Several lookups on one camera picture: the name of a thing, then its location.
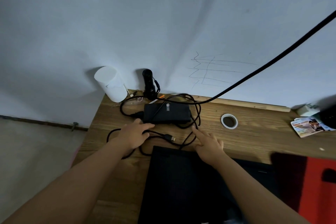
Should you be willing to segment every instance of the black cable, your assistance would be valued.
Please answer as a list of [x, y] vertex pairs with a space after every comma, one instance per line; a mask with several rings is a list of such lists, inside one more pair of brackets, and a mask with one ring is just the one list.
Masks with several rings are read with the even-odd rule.
[[[182, 129], [186, 129], [186, 128], [189, 128], [190, 126], [192, 126], [192, 124], [195, 124], [196, 128], [198, 128], [198, 126], [200, 126], [201, 124], [201, 118], [200, 118], [200, 113], [201, 113], [201, 104], [205, 104], [205, 103], [208, 103], [208, 102], [211, 102], [212, 100], [216, 99], [216, 98], [219, 98], [220, 96], [224, 95], [225, 93], [227, 93], [228, 91], [234, 89], [235, 87], [237, 87], [238, 85], [242, 84], [243, 82], [247, 81], [248, 79], [250, 79], [251, 77], [257, 75], [258, 73], [262, 72], [263, 70], [269, 68], [271, 65], [273, 65], [275, 62], [279, 61], [280, 59], [282, 59], [283, 57], [285, 57], [286, 55], [288, 55], [290, 52], [292, 52], [293, 50], [295, 50], [297, 47], [299, 47], [301, 44], [303, 44], [306, 40], [308, 40], [311, 36], [313, 36], [316, 32], [318, 32], [321, 28], [323, 28], [325, 25], [327, 25], [329, 22], [331, 22], [334, 18], [336, 18], [336, 10], [330, 14], [327, 18], [325, 18], [323, 21], [321, 21], [319, 24], [317, 24], [315, 27], [313, 27], [313, 29], [311, 29], [308, 33], [306, 33], [303, 37], [301, 37], [299, 40], [297, 40], [294, 44], [292, 44], [289, 48], [287, 48], [286, 50], [284, 50], [282, 53], [280, 53], [278, 56], [276, 56], [274, 59], [272, 59], [271, 61], [267, 62], [265, 65], [263, 65], [262, 67], [258, 68], [257, 70], [255, 70], [254, 72], [248, 74], [247, 76], [245, 76], [244, 78], [242, 78], [241, 80], [239, 80], [238, 82], [236, 82], [235, 84], [231, 85], [230, 87], [228, 87], [226, 90], [223, 90], [221, 93], [215, 95], [214, 97], [208, 99], [208, 100], [205, 100], [205, 101], [201, 101], [201, 102], [197, 102], [195, 101], [195, 99], [189, 95], [189, 94], [177, 94], [177, 95], [173, 95], [173, 96], [170, 96], [168, 98], [156, 98], [157, 100], [163, 100], [163, 103], [161, 104], [161, 106], [158, 108], [158, 110], [155, 112], [155, 114], [153, 115], [153, 117], [160, 111], [160, 109], [163, 107], [164, 103], [165, 102], [171, 102], [171, 103], [178, 103], [178, 104], [187, 104], [187, 105], [194, 105], [195, 108], [196, 108], [196, 112], [197, 112], [197, 116], [196, 118], [194, 119], [192, 116], [191, 116], [191, 119], [192, 119], [192, 122], [190, 124], [188, 124], [187, 126], [185, 127], [182, 127], [178, 124], [176, 124], [176, 126], [178, 126], [179, 128], [182, 128]], [[160, 86], [159, 86], [159, 83], [154, 79], [154, 82], [157, 86], [157, 94], [158, 92], [160, 92]], [[183, 96], [184, 98], [188, 99], [188, 100], [191, 100], [192, 102], [179, 102], [179, 101], [174, 101], [174, 100], [170, 100], [171, 98], [173, 97], [176, 97], [176, 96]], [[141, 118], [141, 116], [143, 117], [144, 115], [144, 112], [137, 112], [137, 113], [134, 113], [134, 114], [125, 114], [122, 107], [124, 105], [125, 102], [129, 101], [130, 99], [134, 99], [134, 98], [139, 98], [139, 97], [144, 97], [144, 96], [133, 96], [133, 97], [130, 97], [126, 100], [124, 100], [121, 105], [120, 105], [120, 112], [125, 115], [125, 116], [129, 116], [129, 117], [134, 117], [134, 118]], [[109, 141], [109, 136], [111, 135], [111, 133], [117, 131], [117, 130], [120, 130], [120, 128], [118, 129], [114, 129], [112, 130], [108, 135], [107, 135], [107, 142]], [[162, 138], [164, 140], [166, 140], [167, 142], [169, 142], [170, 144], [172, 145], [175, 145], [175, 146], [179, 146], [179, 149], [182, 149], [183, 147], [187, 146], [187, 145], [190, 145], [192, 144], [195, 140], [196, 140], [196, 137], [194, 137], [192, 139], [191, 142], [189, 143], [185, 143], [187, 141], [187, 139], [192, 135], [192, 132], [186, 137], [186, 139], [183, 141], [182, 144], [177, 144], [177, 143], [174, 143], [173, 141], [171, 141], [171, 138], [169, 139], [169, 137], [167, 136], [170, 136], [170, 135], [163, 135], [161, 133], [157, 133], [157, 132], [154, 132], [154, 131], [150, 131], [151, 133], [155, 133], [157, 134], [158, 136], [150, 136], [148, 137], [148, 140], [150, 140], [151, 138]], [[142, 148], [141, 146], [139, 147], [139, 150], [140, 152], [145, 155], [145, 156], [151, 156], [151, 154], [147, 154], [147, 153], [144, 153], [142, 151]], [[133, 152], [135, 150], [133, 150], [130, 154], [128, 154], [127, 156], [123, 157], [122, 159], [125, 159], [125, 158], [128, 158], [130, 157]]]
[[290, 52], [292, 52], [293, 50], [295, 50], [296, 48], [298, 48], [301, 44], [303, 44], [306, 40], [308, 40], [317, 31], [319, 31], [321, 28], [323, 28], [325, 25], [327, 25], [329, 22], [331, 22], [335, 17], [336, 17], [336, 10], [332, 14], [330, 14], [327, 18], [325, 18], [323, 21], [321, 21], [319, 24], [317, 24], [315, 27], [313, 27], [313, 29], [311, 29], [307, 34], [305, 34], [303, 37], [301, 37], [299, 40], [297, 40], [289, 48], [287, 48], [282, 53], [280, 53], [278, 56], [276, 56], [274, 59], [272, 59], [271, 61], [267, 62], [262, 67], [258, 68], [254, 72], [252, 72], [249, 75], [245, 76], [243, 79], [239, 80], [235, 84], [233, 84], [230, 87], [228, 87], [226, 90], [223, 90], [221, 93], [215, 95], [214, 97], [212, 97], [212, 98], [210, 98], [208, 100], [197, 102], [197, 103], [177, 102], [177, 101], [167, 100], [167, 99], [166, 99], [166, 101], [167, 102], [171, 102], [171, 103], [180, 103], [180, 104], [188, 104], [188, 105], [205, 104], [205, 103], [211, 102], [212, 100], [215, 100], [216, 98], [219, 98], [220, 96], [224, 95], [228, 91], [230, 91], [233, 88], [237, 87], [238, 85], [242, 84], [246, 80], [250, 79], [251, 77], [255, 76], [256, 74], [258, 74], [261, 71], [265, 70], [266, 68], [270, 67], [275, 62], [277, 62], [280, 59], [282, 59], [284, 56], [288, 55]]

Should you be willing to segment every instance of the red mouse pad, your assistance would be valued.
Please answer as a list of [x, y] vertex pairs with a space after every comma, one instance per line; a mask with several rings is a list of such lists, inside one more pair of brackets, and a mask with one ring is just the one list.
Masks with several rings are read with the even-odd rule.
[[336, 161], [273, 153], [282, 200], [311, 223], [336, 224]]

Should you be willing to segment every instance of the power adapter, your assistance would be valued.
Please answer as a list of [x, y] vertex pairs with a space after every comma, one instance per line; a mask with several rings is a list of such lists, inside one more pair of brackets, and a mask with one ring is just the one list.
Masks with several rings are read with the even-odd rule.
[[153, 124], [185, 124], [191, 121], [189, 105], [178, 103], [145, 104], [143, 122]]

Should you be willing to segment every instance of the concrete floor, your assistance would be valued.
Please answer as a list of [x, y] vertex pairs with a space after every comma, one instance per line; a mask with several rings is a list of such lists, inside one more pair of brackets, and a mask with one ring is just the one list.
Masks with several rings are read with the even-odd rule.
[[0, 223], [70, 168], [85, 135], [0, 118]]

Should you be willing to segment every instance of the person's left hand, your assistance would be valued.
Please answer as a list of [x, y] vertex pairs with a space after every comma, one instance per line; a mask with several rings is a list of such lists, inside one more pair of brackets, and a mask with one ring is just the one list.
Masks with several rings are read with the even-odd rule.
[[135, 149], [142, 145], [149, 137], [149, 133], [143, 132], [147, 129], [153, 128], [155, 125], [151, 123], [143, 124], [140, 119], [136, 119], [131, 124], [125, 124], [120, 130], [118, 138], [125, 141], [129, 149]]

